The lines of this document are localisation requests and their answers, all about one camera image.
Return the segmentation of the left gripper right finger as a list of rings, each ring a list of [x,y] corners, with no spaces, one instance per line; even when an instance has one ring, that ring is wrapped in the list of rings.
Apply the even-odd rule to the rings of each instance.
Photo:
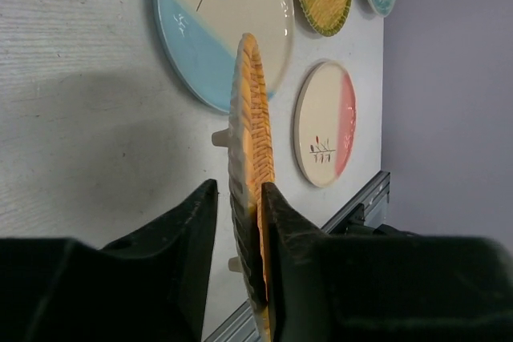
[[[313,245],[317,227],[272,183],[262,187],[269,234],[274,341],[509,341],[512,258],[479,237],[412,235],[357,225]]]

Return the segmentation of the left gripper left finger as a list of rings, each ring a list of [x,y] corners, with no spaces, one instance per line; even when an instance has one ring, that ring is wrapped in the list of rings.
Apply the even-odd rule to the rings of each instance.
[[[102,248],[72,238],[2,239],[2,340],[200,340],[217,200],[208,179]]]

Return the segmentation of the round orange woven plate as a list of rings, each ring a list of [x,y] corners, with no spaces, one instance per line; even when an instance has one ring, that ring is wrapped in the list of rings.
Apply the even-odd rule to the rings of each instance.
[[[269,258],[264,230],[262,184],[275,180],[269,100],[256,38],[242,36],[232,80],[228,128],[212,134],[228,149],[228,187],[238,257],[228,266],[244,277],[257,331],[271,341]]]

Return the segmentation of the cream pink plate with sprig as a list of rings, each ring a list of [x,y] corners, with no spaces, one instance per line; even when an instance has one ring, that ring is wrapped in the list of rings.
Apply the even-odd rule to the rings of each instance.
[[[357,98],[347,69],[325,61],[306,77],[293,117],[293,148],[303,176],[328,187],[349,162],[357,126]]]

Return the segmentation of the cream blue plate with sprig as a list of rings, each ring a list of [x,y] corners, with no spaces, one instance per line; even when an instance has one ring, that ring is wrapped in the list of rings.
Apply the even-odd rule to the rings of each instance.
[[[288,70],[295,30],[293,0],[153,0],[166,55],[184,85],[205,105],[229,112],[242,35],[257,41],[273,97]]]

